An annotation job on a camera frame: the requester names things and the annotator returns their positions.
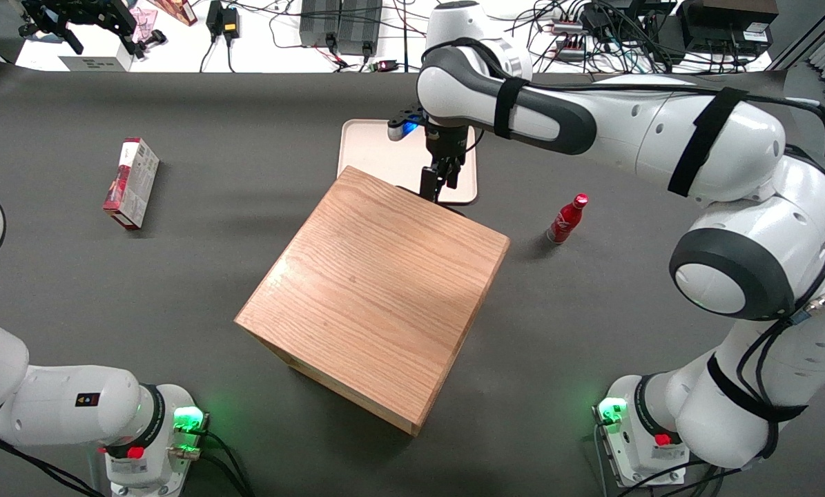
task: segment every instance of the sticker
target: sticker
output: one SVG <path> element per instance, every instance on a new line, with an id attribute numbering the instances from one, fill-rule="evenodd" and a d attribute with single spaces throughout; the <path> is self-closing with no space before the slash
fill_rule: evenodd
<path id="1" fill-rule="evenodd" d="M 148 471 L 144 459 L 112 459 L 112 472 L 118 475 L 138 475 Z"/>
<path id="2" fill-rule="evenodd" d="M 768 43 L 768 35 L 766 35 L 765 32 L 744 31 L 744 40 Z"/>
<path id="3" fill-rule="evenodd" d="M 652 459 L 673 460 L 686 457 L 686 450 L 679 447 L 652 447 Z"/>
<path id="4" fill-rule="evenodd" d="M 766 22 L 750 22 L 750 25 L 744 31 L 765 32 L 766 29 L 768 29 L 768 23 Z"/>
<path id="5" fill-rule="evenodd" d="M 99 405 L 99 392 L 78 393 L 75 397 L 75 407 L 77 408 L 95 408 L 97 405 Z"/>

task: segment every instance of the gray table surface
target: gray table surface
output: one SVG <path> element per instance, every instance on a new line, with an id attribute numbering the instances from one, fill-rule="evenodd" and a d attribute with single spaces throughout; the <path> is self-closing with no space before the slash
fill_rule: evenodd
<path id="1" fill-rule="evenodd" d="M 782 75 L 729 81 L 782 88 Z M 599 495 L 589 406 L 615 378 L 683 365 L 730 328 L 668 277 L 693 202 L 600 164 L 483 139 L 479 199 L 460 211 L 511 248 L 418 438 L 293 372 L 232 323 L 336 176 L 342 123 L 389 119 L 414 100 L 414 82 L 1 66 L 0 325 L 33 364 L 103 364 L 188 388 L 260 496 Z M 800 135 L 790 113 L 777 114 L 791 141 L 819 144 L 816 123 Z M 136 135 L 166 165 L 144 230 L 125 233 L 100 206 L 119 144 Z M 579 191 L 592 199 L 583 223 L 542 251 Z M 88 474 L 80 447 L 30 452 Z M 723 492 L 825 495 L 825 388 L 776 455 Z M 185 495 L 231 494 L 195 463 Z M 71 492 L 0 453 L 0 495 Z"/>

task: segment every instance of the green led light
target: green led light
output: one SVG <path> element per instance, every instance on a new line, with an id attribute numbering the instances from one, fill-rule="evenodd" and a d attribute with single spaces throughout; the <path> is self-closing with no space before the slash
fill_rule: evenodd
<path id="1" fill-rule="evenodd" d="M 173 412 L 173 427 L 177 430 L 200 430 L 204 425 L 204 412 L 195 406 L 179 408 Z"/>
<path id="2" fill-rule="evenodd" d="M 607 397 L 602 399 L 597 409 L 606 425 L 614 425 L 621 421 L 621 416 L 627 410 L 627 400 Z"/>

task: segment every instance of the product box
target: product box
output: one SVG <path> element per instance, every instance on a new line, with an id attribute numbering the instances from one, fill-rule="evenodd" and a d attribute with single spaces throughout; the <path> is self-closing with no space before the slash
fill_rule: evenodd
<path id="1" fill-rule="evenodd" d="M 102 210 L 128 230 L 142 227 L 151 185 L 160 161 L 142 138 L 128 138 L 121 148 L 118 174 L 108 189 Z"/>
<path id="2" fill-rule="evenodd" d="M 160 10 L 179 19 L 186 26 L 191 26 L 197 22 L 197 16 L 195 16 L 194 10 L 191 10 L 188 0 L 151 0 L 151 3 L 154 3 Z"/>

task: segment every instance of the red button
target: red button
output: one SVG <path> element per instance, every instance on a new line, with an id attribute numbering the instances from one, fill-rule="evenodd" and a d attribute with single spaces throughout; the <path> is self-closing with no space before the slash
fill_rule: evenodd
<path id="1" fill-rule="evenodd" d="M 664 447 L 673 443 L 673 440 L 666 433 L 658 433 L 654 437 L 654 443 L 658 444 L 658 447 Z"/>
<path id="2" fill-rule="evenodd" d="M 143 447 L 129 447 L 127 449 L 127 459 L 141 459 L 144 453 L 145 449 Z"/>

